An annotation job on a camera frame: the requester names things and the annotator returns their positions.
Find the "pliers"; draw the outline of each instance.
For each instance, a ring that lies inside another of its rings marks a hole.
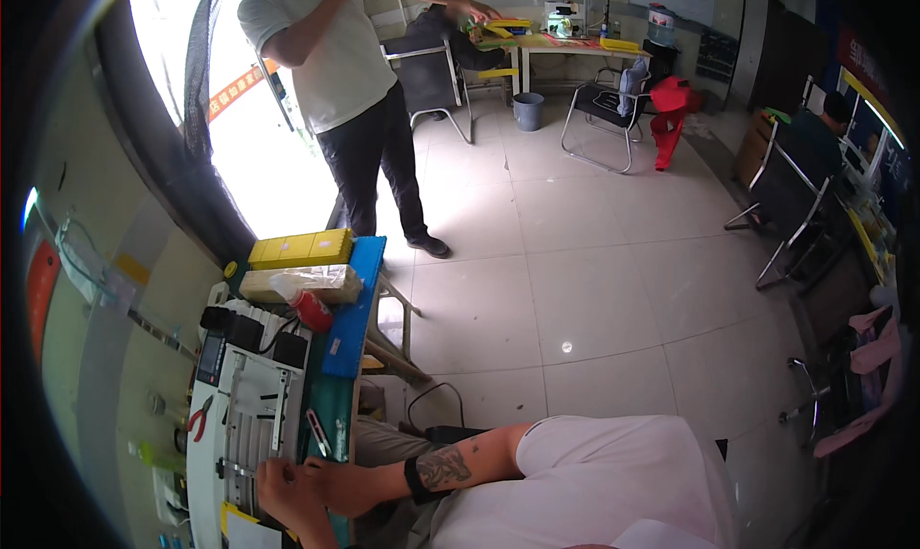
[[[208,409],[211,409],[211,404],[214,401],[214,396],[210,395],[207,399],[204,400],[204,405],[201,405],[201,409],[196,411],[189,419],[189,432],[191,433],[191,428],[194,427],[195,422],[201,419],[201,423],[198,424],[198,433],[195,434],[193,441],[196,443],[201,441],[201,435],[204,434],[204,424],[208,421]]]

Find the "bright window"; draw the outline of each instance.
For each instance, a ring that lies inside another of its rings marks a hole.
[[[191,19],[201,0],[131,0],[147,68],[176,126],[183,112],[185,57]],[[259,69],[256,53],[236,20],[241,0],[223,0],[214,26],[210,95]],[[291,72],[280,69],[279,106],[270,80],[247,84],[211,122],[212,161],[259,239],[326,228],[339,190],[305,131]],[[289,126],[290,119],[294,131]]]

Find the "black shoe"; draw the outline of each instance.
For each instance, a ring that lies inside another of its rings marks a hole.
[[[426,254],[438,259],[447,259],[454,255],[451,248],[447,247],[441,240],[431,235],[426,235],[418,240],[407,240],[408,246],[412,249],[424,250]]]

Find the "person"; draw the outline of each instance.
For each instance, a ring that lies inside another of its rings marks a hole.
[[[357,426],[358,464],[313,457],[301,465],[281,458],[259,464],[259,507],[305,548],[336,546],[324,508],[355,518],[395,499],[415,507],[417,520],[395,542],[362,543],[359,536],[359,546],[738,543],[725,463],[716,443],[698,439],[682,417],[549,417],[445,446],[370,419]],[[368,452],[374,449],[376,455]]]
[[[477,21],[500,17],[474,0],[421,1],[450,5]],[[409,246],[451,256],[425,225],[402,85],[380,54],[362,0],[243,0],[236,14],[260,56],[292,69],[297,103],[339,186],[352,231],[376,233],[383,169]]]
[[[837,175],[844,169],[844,156],[838,139],[846,133],[853,108],[844,95],[831,92],[824,96],[823,110],[820,116],[815,116],[803,107],[792,118],[789,127],[803,140],[810,141],[831,175]]]
[[[464,70],[481,72],[491,70],[505,60],[505,50],[496,48],[478,49],[463,32],[457,29],[456,8],[443,4],[431,4],[415,20],[406,26],[406,36],[438,36],[450,40],[451,55]],[[447,116],[434,112],[434,120],[440,122]]]
[[[881,130],[871,131],[868,134],[868,139],[866,141],[866,149],[860,150],[859,152],[863,154],[863,157],[866,158],[866,161],[871,164],[872,159],[875,157],[875,152],[879,150],[879,142],[881,141]]]

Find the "gray trash bin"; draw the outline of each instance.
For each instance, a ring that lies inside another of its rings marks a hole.
[[[518,129],[522,131],[540,129],[544,99],[542,95],[533,92],[524,92],[514,96],[514,121],[517,122]]]

